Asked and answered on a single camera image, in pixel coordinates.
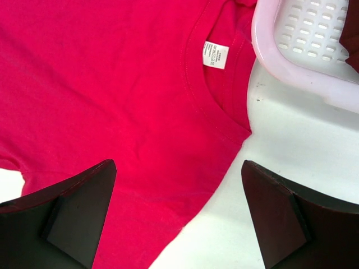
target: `perforated basket bottom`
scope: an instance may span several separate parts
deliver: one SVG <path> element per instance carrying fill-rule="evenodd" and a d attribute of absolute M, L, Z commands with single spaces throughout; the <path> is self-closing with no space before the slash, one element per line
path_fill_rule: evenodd
<path fill-rule="evenodd" d="M 274 33 L 279 50 L 299 66 L 359 83 L 339 43 L 347 10 L 348 0 L 282 0 Z"/>

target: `red fabric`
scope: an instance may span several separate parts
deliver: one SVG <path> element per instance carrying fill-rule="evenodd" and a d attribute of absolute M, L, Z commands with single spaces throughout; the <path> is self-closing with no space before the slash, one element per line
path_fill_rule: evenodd
<path fill-rule="evenodd" d="M 250 134 L 254 0 L 0 1 L 0 165 L 23 194 L 104 160 L 95 269 L 148 268 Z M 205 41 L 229 46 L 204 67 Z"/>

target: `care label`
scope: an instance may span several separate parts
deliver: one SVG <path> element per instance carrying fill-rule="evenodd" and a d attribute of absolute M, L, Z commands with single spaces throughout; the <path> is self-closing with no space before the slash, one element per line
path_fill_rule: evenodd
<path fill-rule="evenodd" d="M 203 46 L 203 64 L 224 69 L 229 47 L 206 41 Z"/>

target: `neckline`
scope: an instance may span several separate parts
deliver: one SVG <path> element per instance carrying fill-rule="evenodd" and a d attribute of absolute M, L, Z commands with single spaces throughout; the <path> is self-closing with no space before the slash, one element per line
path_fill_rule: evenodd
<path fill-rule="evenodd" d="M 247 138 L 251 132 L 233 120 L 214 100 L 205 81 L 202 67 L 202 49 L 211 29 L 217 21 L 220 11 L 227 0 L 208 0 L 203 12 L 197 19 L 184 49 L 184 72 L 187 87 L 195 105 L 199 108 L 204 118 L 222 136 L 231 142 L 241 145 L 243 138 Z M 238 54 L 226 63 L 228 72 L 234 72 Z"/>

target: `white table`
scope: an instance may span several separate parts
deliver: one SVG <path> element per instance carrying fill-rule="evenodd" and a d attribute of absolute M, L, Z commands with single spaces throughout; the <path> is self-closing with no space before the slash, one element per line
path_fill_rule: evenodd
<path fill-rule="evenodd" d="M 263 269 L 243 192 L 241 166 L 253 160 L 336 198 L 359 203 L 359 114 L 285 86 L 255 64 L 248 91 L 253 135 L 216 193 L 151 269 Z M 0 202 L 20 195 L 20 173 L 0 171 Z"/>

